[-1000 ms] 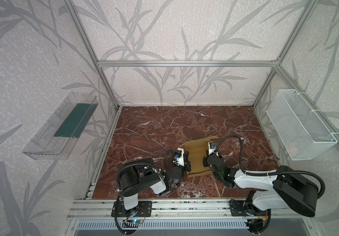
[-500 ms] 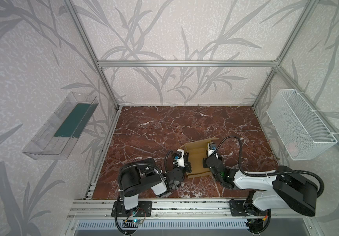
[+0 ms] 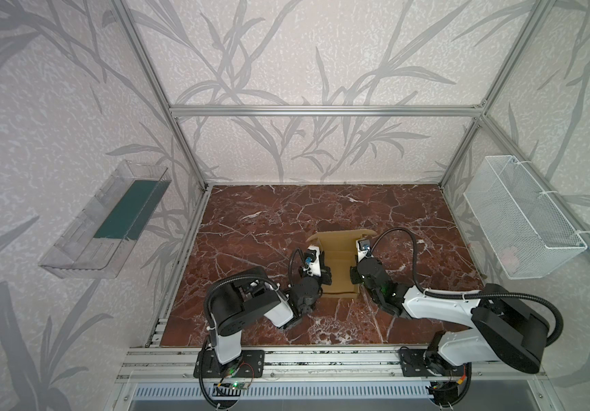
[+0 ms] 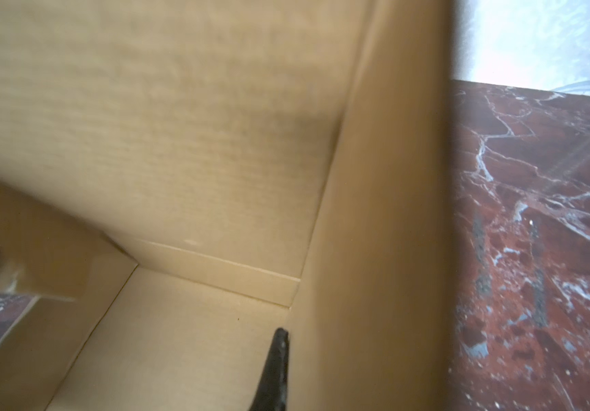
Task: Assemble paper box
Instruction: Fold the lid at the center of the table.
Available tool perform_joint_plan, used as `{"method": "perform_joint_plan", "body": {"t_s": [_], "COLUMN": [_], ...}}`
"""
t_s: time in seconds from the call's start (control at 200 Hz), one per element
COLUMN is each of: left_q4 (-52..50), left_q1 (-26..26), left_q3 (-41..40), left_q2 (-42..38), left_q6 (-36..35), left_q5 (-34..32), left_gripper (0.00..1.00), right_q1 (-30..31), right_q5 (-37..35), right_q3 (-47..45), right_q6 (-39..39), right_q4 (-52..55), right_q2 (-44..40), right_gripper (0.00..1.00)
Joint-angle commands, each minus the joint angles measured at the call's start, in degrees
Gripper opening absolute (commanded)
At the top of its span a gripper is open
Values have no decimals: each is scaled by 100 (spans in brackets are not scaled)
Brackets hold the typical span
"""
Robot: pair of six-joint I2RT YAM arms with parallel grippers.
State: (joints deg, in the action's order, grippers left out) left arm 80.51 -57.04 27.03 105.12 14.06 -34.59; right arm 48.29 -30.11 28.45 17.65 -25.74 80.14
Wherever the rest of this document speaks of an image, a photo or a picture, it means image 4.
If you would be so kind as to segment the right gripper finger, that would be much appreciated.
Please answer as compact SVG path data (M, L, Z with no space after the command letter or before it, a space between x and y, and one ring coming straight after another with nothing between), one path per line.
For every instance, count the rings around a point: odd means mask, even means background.
M250 411L286 410L289 348L288 331L276 329Z

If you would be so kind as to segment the brown cardboard box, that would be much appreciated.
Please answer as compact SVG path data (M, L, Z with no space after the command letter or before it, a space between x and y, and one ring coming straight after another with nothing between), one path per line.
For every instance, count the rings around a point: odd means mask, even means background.
M447 407L452 1L0 1L0 410Z

